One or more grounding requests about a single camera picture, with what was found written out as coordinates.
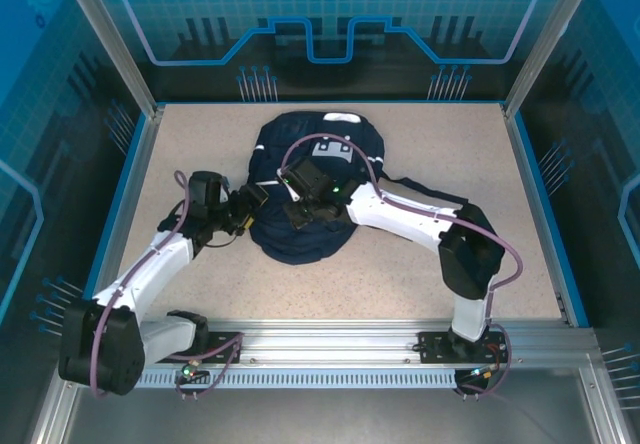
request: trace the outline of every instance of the blue wall panel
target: blue wall panel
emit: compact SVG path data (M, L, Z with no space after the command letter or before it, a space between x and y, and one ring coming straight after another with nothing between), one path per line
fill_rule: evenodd
M521 110L605 349L640 344L639 18L640 0L583 0Z
M253 100L252 65L280 99L456 100L504 98L557 0L104 1L159 100Z
M30 438L71 297L51 286L72 295L84 287L140 113L74 0L0 0L0 9L0 442L8 443Z

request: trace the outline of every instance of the blue border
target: blue border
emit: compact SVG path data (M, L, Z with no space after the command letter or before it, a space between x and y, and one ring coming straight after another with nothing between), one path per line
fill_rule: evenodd
M100 273L100 268L102 267L102 263L104 261L104 255L107 252L107 245L109 244L109 239L111 238L111 234L113 233L113 226L116 222L116 217L122 205L124 189L125 187L127 187L127 181L129 180L131 168L133 167L133 161L136 157L136 153L138 152L138 146L140 145L142 132L146 127L146 120L147 116L141 113L136 125L136 130L133 133L133 138L131 139L131 145L129 146L127 158L124 161L124 166L122 167L122 172L120 173L120 179L118 180L116 192L113 196L113 200L111 201L111 208L109 209L107 221L104 223L104 228L102 229L102 236L100 237L100 242L98 243L98 249L96 250L96 255L93 258L93 264L91 265L91 271L89 272L89 277L87 279L87 286L85 287L84 293L82 295L84 299L91 299L96 289L96 285L98 284L98 274Z
M255 104L504 104L503 100L495 101L474 101L474 100L462 100L462 101L434 101L431 99L388 99L388 100L370 100L370 99L350 99L348 101L251 101L251 102L238 102L238 101L159 101L158 106L166 106L167 104L233 104L233 105L255 105Z
M640 173L630 178L622 187L622 195L620 196L620 206L618 207L618 222L624 233L624 237L627 239L629 249L633 254L633 258L636 260L636 265L640 267L640 247L636 242L636 238L631 231L631 227L627 222L627 208L629 207L629 197L634 189L640 186Z
M27 262L29 261L29 257L31 256L31 252L33 251L33 246L36 244L36 239L38 239L38 234L40 234L40 230L42 229L42 225L44 224L44 211L42 209L42 200L40 199L40 191L38 187L31 182L28 178L21 175L18 171L13 169L9 164L5 161L0 160L0 172L6 172L9 177L11 177L16 183L27 191L31 195L31 200L33 201L33 207L36 211L36 221L31 228L31 233L29 234L29 239L27 240L24 249L22 250L22 254L20 255L20 259L16 265L15 270L13 271L13 275L11 276L11 280L9 281L9 285L7 286L7 290L2 297L2 301L0 302L0 325L7 315L7 311L9 310L9 304L11 304L11 300L13 299L13 295L16 292L18 287L18 283L22 278L22 274L24 273L24 269L27 266Z
M520 38L522 37L529 19L535 10L538 0L531 0L527 6L522 20L518 26L518 29L513 36L513 40L509 45L509 49L503 58L443 58L439 57L431 47L418 35L418 33L412 27L408 26L395 26L393 24L393 16L388 15L365 15L355 16L349 20L347 25L346 43L347 49L344 57L316 57L313 49L313 26L309 18L304 16L289 16L289 17L269 17L267 18L267 27L254 27L245 32L242 37L227 51L227 53L221 59L205 59L205 60L182 60L182 61L164 61L158 59L151 45L147 40L142 25L138 20L133 7L129 0L122 0L131 24L138 34L138 38L142 47L147 54L149 60L158 67L180 67L180 66L224 66L227 64L242 47L256 35L276 34L277 24L302 24L305 28L306 36L306 48L307 59L314 64L346 64L351 61L354 53L355 45L355 26L359 23L382 23L384 24L384 32L389 34L405 34L424 52L434 63L436 64L485 64L485 65L502 65L511 60Z
M567 286L567 292L569 293L569 299L571 302L567 302L565 304L573 308L573 312L576 316L576 324L578 325L578 327L589 327L589 319L587 318L584 306L582 305L582 299L580 298L578 285L576 284L576 280L573 276L573 271L571 270L571 265L569 264L569 257L567 256L567 251L564 248L562 237L560 236L560 230L558 229L558 224L556 223L556 218L553 214L553 209L551 208L551 201L549 201L549 196L547 195L547 191L545 190L544 182L542 181L542 176L540 175L540 169L538 168L536 157L533 153L533 147L531 146L531 141L529 140L529 134L527 133L527 129L524 126L524 121L522 120L520 111L518 111L515 115L515 122L518 128L518 132L520 133L520 137L522 138L524 152L527 156L527 161L529 161L529 167L531 168L531 173L533 174L533 180L535 182L538 195L540 196L540 202L542 203L542 210L544 212L547 223L549 224L551 240L553 241L556 255L558 256L558 261L560 262L560 269Z

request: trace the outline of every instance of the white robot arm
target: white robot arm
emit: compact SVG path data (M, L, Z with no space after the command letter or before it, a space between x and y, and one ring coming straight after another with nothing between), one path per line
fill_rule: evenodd
M343 220L392 232L439 254L443 280L454 292L450 329L453 348L455 340L467 345L482 338L487 327L488 289L504 249L446 220L446 216L467 219L493 231L477 207L436 208L391 194L384 196L408 209L428 210L443 219L425 217L386 204L370 182L349 180L336 187L334 180L305 159L289 166L280 178L293 198L285 211L296 228L314 219ZM229 193L224 182L216 173L194 173L189 179L189 211L181 228L160 247L178 222L176 206L158 226L158 233L138 266L134 263L91 301L77 301L67 308L59 361L63 379L89 382L97 323L114 294L119 297L110 310L99 359L94 362L101 389L126 394L135 386L145 365L175 353L186 351L193 355L207 350L206 318L179 311L153 323L144 322L143 318L160 291L198 255L213 232L241 235L267 198L256 185ZM123 286L132 269L135 274Z
M420 214L405 211L385 204L373 189L371 183L360 185L352 194L352 202L347 205L349 217L363 226L383 229L420 244L438 254L441 236L451 229L452 223L443 219L430 219ZM427 206L385 192L385 197L414 209L426 209L436 215L457 217L454 209ZM486 308L488 292L479 299L467 299L454 289L454 314L451 323L453 332L463 339L476 342L486 328Z

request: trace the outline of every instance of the floor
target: floor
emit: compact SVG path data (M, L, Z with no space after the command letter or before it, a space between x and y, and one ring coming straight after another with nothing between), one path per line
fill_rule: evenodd
M600 442L579 379L558 371L513 372L479 403L430 389L217 390L185 402L168 390L101 400L82 390L69 429L66 444Z
M211 170L244 184L260 127L295 109L366 116L385 139L385 171L463 195L520 252L525 272L496 293L493 315L557 318L555 299L516 160L497 104L167 105L126 245L122 270L147 247L180 200L175 169ZM392 192L418 198L387 183ZM219 241L227 239L226 235ZM511 274L506 256L501 276ZM183 309L210 318L448 318L452 294L438 257L389 233L359 228L333 257L291 267L269 259L250 237L203 251L154 302L149 317Z

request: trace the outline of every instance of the beige work surface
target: beige work surface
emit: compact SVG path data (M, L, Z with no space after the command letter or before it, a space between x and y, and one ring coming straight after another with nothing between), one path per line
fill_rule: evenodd
M216 171L237 188L246 182L260 127L283 112L301 109L365 116L385 140L384 167L390 176L409 176L466 196L484 210L525 263L522 277L496 293L494 316L560 316L497 104L167 105L121 270L140 256L159 220L181 199L174 170L187 176ZM407 191L402 195L415 197ZM214 243L226 239L221 234ZM506 255L499 276L514 268ZM451 317L453 299L435 254L360 227L334 256L303 266L268 258L248 235L227 248L205 249L162 291L149 317L174 309L229 319L430 319Z

